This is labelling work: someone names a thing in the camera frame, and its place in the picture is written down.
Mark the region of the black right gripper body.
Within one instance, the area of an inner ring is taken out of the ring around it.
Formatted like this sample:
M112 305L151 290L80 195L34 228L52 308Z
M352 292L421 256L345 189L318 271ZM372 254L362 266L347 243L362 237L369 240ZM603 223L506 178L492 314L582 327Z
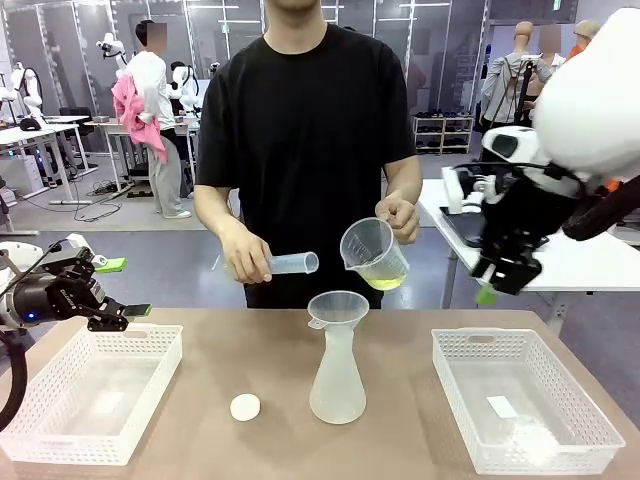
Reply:
M481 210L480 254L496 258L511 242L533 236L529 243L536 245L548 235L551 194L526 175L493 176L485 185Z

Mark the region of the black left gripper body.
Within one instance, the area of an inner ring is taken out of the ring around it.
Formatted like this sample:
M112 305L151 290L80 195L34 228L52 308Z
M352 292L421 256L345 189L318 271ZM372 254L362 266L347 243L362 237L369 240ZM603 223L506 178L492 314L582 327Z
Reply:
M47 323L84 316L100 321L105 294L93 278L93 258L85 246L45 253L12 288L12 320Z

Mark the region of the person's left hand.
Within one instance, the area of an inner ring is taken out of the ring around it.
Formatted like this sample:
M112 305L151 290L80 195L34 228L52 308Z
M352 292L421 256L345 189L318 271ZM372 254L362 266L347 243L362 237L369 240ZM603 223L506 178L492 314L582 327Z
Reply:
M376 217L389 224L401 245L413 244L419 233L419 216L413 203L394 192L380 200L375 207Z

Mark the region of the person's right hand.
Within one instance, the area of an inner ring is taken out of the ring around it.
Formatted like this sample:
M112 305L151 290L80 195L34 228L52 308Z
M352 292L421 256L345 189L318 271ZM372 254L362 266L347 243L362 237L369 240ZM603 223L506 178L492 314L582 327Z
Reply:
M270 282L269 245L243 224L232 222L219 232L226 263L233 278L243 284Z

